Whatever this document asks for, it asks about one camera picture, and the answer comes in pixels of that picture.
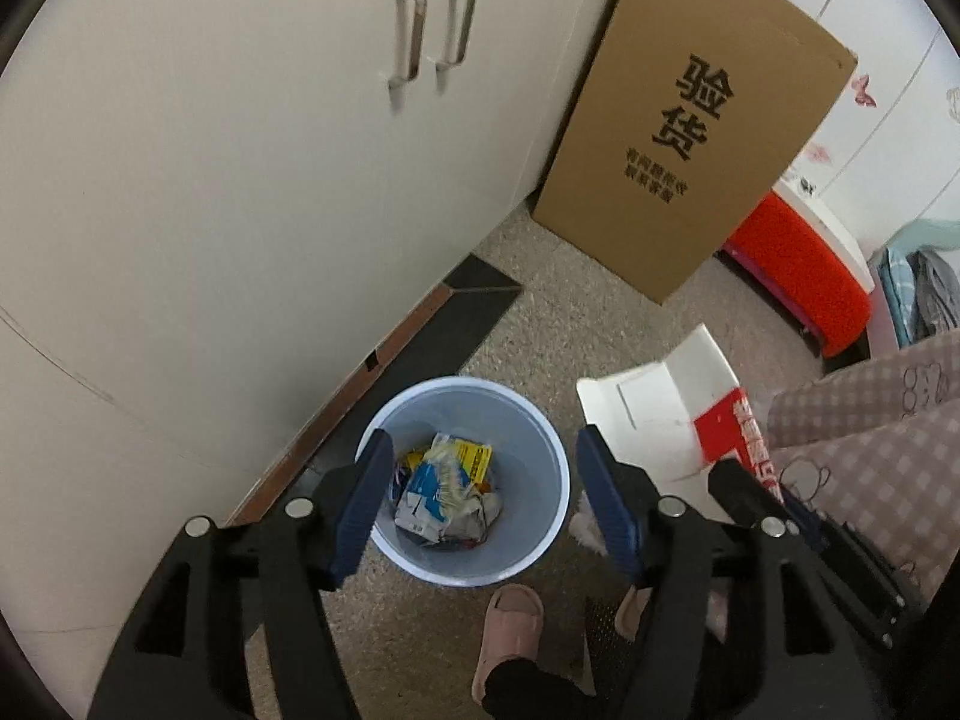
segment blue trash can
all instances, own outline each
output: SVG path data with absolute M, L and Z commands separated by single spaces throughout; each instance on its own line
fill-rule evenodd
M 397 458 L 429 446 L 437 433 L 493 447 L 491 473 L 503 512 L 474 549 L 419 545 L 397 530 L 394 507 L 384 498 L 373 542 L 413 576 L 448 587 L 496 584 L 531 565 L 563 526 L 570 500 L 563 445 L 539 409 L 515 391 L 467 376 L 433 379 L 385 405 L 368 425 L 361 449 L 376 428 L 390 434 Z

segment fluffy pink slipper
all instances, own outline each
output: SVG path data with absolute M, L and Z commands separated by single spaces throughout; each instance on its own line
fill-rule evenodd
M 544 602 L 529 587 L 506 584 L 493 594 L 470 690 L 477 704 L 483 701 L 487 678 L 496 666 L 515 658 L 536 660 L 543 630 Z

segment screw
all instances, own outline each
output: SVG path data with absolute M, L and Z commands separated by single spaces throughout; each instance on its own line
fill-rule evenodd
M 192 536 L 192 538 L 203 536 L 208 530 L 210 530 L 210 520 L 206 517 L 194 517 L 184 526 L 186 535 Z
M 776 517 L 763 517 L 760 522 L 760 530 L 771 538 L 780 538 L 786 533 L 786 525 L 781 519 Z
M 682 517 L 686 513 L 686 504 L 680 498 L 667 495 L 656 503 L 656 510 L 665 517 Z
M 292 519 L 303 519 L 309 517 L 313 512 L 313 501 L 309 498 L 294 498 L 283 510 L 287 512 L 287 517 Z

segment person's leg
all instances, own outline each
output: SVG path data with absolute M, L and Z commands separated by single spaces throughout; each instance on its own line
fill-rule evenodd
M 496 720 L 587 720 L 593 699 L 569 680 L 536 667 L 544 630 L 544 604 L 522 584 L 507 584 L 491 598 L 474 701 Z

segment cabinet handle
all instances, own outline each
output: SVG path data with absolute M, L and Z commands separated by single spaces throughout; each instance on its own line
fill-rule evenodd
M 464 21 L 460 25 L 460 42 L 457 45 L 457 58 L 453 62 L 440 60 L 437 62 L 437 71 L 442 73 L 444 70 L 455 68 L 464 63 L 464 57 L 467 56 L 467 41 L 470 39 L 470 27 L 473 25 L 473 9 L 477 5 L 477 0 L 467 0 L 464 6 Z
M 410 60 L 406 76 L 392 76 L 387 85 L 391 89 L 410 83 L 419 75 L 419 57 L 424 48 L 424 23 L 426 22 L 426 0 L 414 0 L 414 23 L 410 31 Z

